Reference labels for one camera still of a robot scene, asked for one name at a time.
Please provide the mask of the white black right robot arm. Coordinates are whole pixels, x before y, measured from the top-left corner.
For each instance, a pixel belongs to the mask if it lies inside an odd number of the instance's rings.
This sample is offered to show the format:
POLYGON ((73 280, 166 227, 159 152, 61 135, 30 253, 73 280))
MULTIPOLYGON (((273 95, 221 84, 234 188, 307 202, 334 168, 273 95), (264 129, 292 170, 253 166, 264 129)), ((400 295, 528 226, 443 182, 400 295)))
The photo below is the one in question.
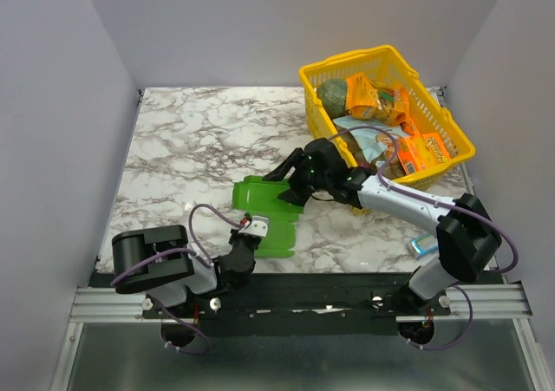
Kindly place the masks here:
POLYGON ((277 197, 292 205, 303 206, 314 192, 326 192, 338 203, 386 212, 433 235, 437 257, 415 270, 393 295, 395 307, 411 315, 421 313, 446 288, 475 282, 502 244, 477 197, 438 197, 368 168, 348 166, 325 138, 295 149, 263 179, 286 181, 288 189, 277 197))

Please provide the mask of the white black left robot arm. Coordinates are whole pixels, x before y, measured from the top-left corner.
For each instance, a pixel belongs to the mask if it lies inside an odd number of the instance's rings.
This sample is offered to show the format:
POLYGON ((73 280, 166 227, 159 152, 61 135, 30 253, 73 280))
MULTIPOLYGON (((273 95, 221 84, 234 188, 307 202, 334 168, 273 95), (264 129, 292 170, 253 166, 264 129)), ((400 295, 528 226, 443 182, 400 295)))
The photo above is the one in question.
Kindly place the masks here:
POLYGON ((268 229, 269 221, 261 217, 232 229, 231 250, 211 264, 189 247, 182 225, 125 231, 112 239, 111 286, 122 295, 146 293, 171 316, 185 316, 193 304, 191 295, 213 297, 247 284, 268 229))

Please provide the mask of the green paper box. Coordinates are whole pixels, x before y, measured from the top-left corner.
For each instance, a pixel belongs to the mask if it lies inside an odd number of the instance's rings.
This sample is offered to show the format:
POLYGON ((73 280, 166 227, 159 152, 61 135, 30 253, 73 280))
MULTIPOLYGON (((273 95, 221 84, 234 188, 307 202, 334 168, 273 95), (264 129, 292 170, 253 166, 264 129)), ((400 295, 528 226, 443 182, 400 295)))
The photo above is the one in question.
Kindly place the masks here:
POLYGON ((232 206, 270 220, 268 233, 255 251, 255 257, 289 258, 295 254, 296 222, 304 208, 278 199, 288 189, 286 181, 263 181, 260 176, 247 176, 234 183, 232 206))

